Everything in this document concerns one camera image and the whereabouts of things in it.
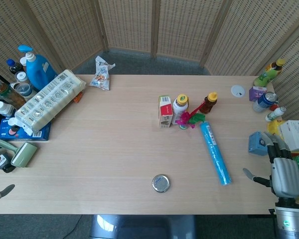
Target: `black cable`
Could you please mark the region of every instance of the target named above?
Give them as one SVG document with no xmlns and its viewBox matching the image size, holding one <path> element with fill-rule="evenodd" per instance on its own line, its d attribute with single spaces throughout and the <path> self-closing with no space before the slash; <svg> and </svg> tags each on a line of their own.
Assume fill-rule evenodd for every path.
<svg viewBox="0 0 299 239">
<path fill-rule="evenodd" d="M 75 227 L 72 229 L 72 231 L 70 231 L 67 235 L 65 235 L 62 239 L 65 239 L 65 238 L 67 238 L 72 232 L 74 232 L 74 230 L 76 229 L 76 227 L 78 226 L 78 224 L 79 224 L 79 222 L 80 222 L 80 220 L 81 220 L 81 218 L 82 218 L 82 216 L 83 215 L 81 215 L 80 216 L 80 218 L 79 218 L 79 220 L 78 220 L 78 222 L 75 224 Z"/>
</svg>

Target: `soda can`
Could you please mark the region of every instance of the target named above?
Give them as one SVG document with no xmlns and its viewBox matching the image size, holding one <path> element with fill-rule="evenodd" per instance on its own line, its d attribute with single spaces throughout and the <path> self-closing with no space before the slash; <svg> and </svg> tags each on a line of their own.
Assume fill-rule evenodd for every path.
<svg viewBox="0 0 299 239">
<path fill-rule="evenodd" d="M 277 95 L 273 92 L 263 93 L 258 100 L 253 103 L 253 110 L 256 112 L 262 112 L 269 108 L 277 101 Z"/>
</svg>

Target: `wooden table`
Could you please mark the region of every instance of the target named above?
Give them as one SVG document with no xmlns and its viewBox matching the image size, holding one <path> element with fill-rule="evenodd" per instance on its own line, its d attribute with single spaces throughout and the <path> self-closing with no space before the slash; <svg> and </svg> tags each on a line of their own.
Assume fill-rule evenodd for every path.
<svg viewBox="0 0 299 239">
<path fill-rule="evenodd" d="M 90 82 L 91 75 L 80 75 Z M 268 177 L 269 159 L 249 154 L 248 136 L 266 129 L 266 113 L 248 99 L 252 76 L 111 75 L 111 90 L 87 87 L 80 103 L 53 121 L 50 140 L 27 168 L 5 174 L 0 214 L 267 214 L 277 201 L 243 168 Z M 243 98 L 231 94 L 242 85 Z M 200 129 L 158 128 L 158 96 L 184 93 L 192 110 L 212 91 L 211 123 L 232 184 L 221 186 Z M 152 179 L 165 174 L 165 193 Z"/>
</svg>

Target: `wicker partition panel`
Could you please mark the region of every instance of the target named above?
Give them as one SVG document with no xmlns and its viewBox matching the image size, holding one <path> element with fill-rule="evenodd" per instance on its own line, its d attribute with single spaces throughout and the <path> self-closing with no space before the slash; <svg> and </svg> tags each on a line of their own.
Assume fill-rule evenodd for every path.
<svg viewBox="0 0 299 239">
<path fill-rule="evenodd" d="M 99 0 L 109 48 L 150 52 L 152 0 Z"/>
<path fill-rule="evenodd" d="M 199 61 L 222 0 L 161 0 L 157 54 Z"/>
<path fill-rule="evenodd" d="M 0 0 L 0 74 L 8 81 L 14 82 L 14 75 L 9 71 L 6 60 L 8 58 L 19 62 L 24 56 L 17 47 L 26 44 L 48 57 L 40 39 L 33 35 L 26 19 L 18 11 L 13 1 Z"/>
<path fill-rule="evenodd" d="M 27 2 L 66 68 L 72 69 L 102 50 L 90 1 Z"/>
<path fill-rule="evenodd" d="M 299 0 L 234 0 L 205 66 L 250 75 L 298 19 Z"/>
<path fill-rule="evenodd" d="M 273 80 L 280 104 L 287 107 L 283 118 L 299 120 L 299 38 L 282 55 L 286 64 L 282 73 Z"/>
</svg>

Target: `blue box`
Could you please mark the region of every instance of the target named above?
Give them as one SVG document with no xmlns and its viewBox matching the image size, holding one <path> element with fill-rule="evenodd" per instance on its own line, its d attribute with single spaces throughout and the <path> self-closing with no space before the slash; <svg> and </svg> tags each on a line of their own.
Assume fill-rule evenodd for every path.
<svg viewBox="0 0 299 239">
<path fill-rule="evenodd" d="M 261 132 L 257 131 L 249 136 L 248 152 L 261 156 L 268 155 L 267 146 Z"/>
<path fill-rule="evenodd" d="M 8 124 L 8 119 L 2 119 L 0 123 L 0 139 L 5 141 L 47 141 L 49 140 L 51 123 L 48 123 L 39 132 L 28 135 L 21 127 Z"/>
</svg>

